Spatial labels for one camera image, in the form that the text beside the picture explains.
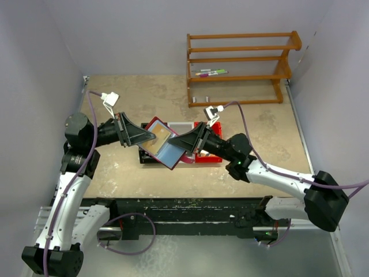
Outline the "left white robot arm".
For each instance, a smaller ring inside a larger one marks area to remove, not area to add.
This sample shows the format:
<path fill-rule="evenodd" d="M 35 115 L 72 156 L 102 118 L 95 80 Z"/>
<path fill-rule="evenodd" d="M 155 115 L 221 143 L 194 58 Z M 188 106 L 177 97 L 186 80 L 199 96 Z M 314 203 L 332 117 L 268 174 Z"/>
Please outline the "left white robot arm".
<path fill-rule="evenodd" d="M 96 147 L 120 142 L 124 147 L 155 139 L 155 135 L 133 124 L 125 113 L 117 113 L 100 126 L 83 113 L 65 122 L 64 156 L 57 194 L 48 219 L 33 246 L 26 246 L 21 258 L 36 274 L 77 276 L 84 261 L 84 250 L 99 228 L 117 223 L 115 200 L 98 200 L 78 220 L 84 194 L 90 185 L 100 154 Z"/>

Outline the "red leather card holder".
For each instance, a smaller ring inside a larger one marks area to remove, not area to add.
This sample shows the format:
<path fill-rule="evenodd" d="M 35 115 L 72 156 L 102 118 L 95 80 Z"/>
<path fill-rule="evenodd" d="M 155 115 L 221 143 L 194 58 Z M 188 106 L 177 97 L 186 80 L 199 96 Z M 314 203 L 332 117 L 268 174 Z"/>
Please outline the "red leather card holder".
<path fill-rule="evenodd" d="M 156 122 L 161 121 L 158 117 L 154 117 L 145 127 L 146 130 L 150 131 L 151 126 Z M 173 170 L 176 165 L 179 162 L 187 163 L 187 164 L 193 164 L 195 163 L 194 158 L 190 158 L 186 156 L 186 152 L 184 149 L 176 147 L 174 145 L 171 145 L 168 140 L 170 138 L 178 136 L 178 134 L 170 129 L 168 126 L 166 126 L 167 129 L 169 129 L 172 133 L 172 135 L 167 139 L 161 150 L 159 151 L 158 155 L 150 154 L 152 157 L 154 157 L 159 163 L 163 164 L 165 167 L 167 167 L 170 170 Z"/>

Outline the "red plastic bin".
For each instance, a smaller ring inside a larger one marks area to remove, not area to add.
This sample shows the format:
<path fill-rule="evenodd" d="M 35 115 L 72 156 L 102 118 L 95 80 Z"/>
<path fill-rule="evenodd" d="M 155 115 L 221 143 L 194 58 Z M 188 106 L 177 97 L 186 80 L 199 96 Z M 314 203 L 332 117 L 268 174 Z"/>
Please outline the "red plastic bin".
<path fill-rule="evenodd" d="M 222 138 L 222 130 L 220 122 L 216 122 L 211 128 L 219 136 L 219 138 Z M 199 158 L 198 154 L 199 152 L 195 154 L 196 163 L 221 163 L 223 161 L 223 159 L 218 156 L 210 158 Z"/>

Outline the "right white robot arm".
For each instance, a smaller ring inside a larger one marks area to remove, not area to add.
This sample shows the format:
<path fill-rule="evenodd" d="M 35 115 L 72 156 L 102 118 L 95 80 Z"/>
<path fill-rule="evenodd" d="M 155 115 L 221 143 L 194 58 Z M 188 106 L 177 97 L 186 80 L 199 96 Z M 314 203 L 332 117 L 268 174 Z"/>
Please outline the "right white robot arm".
<path fill-rule="evenodd" d="M 301 218 L 324 231 L 334 232 L 349 203 L 343 187 L 325 171 L 303 174 L 262 162 L 244 133 L 223 140 L 201 122 L 168 142 L 192 153 L 206 151 L 227 160 L 225 168 L 237 181 L 261 184 L 289 194 L 297 201 L 297 207 L 283 209 L 281 219 Z"/>

